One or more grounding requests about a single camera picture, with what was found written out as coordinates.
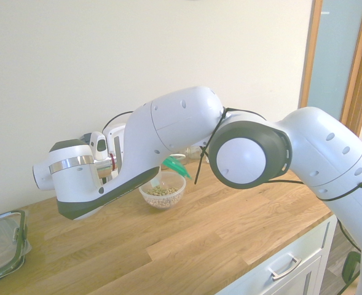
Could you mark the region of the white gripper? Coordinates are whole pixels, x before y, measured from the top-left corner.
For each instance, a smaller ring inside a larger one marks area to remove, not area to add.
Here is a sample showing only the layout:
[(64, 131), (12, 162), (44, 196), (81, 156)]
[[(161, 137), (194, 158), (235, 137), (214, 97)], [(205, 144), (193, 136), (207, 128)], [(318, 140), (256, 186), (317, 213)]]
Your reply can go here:
[(107, 150), (112, 154), (117, 163), (123, 162), (124, 157), (124, 131), (125, 124), (114, 124), (104, 129)]

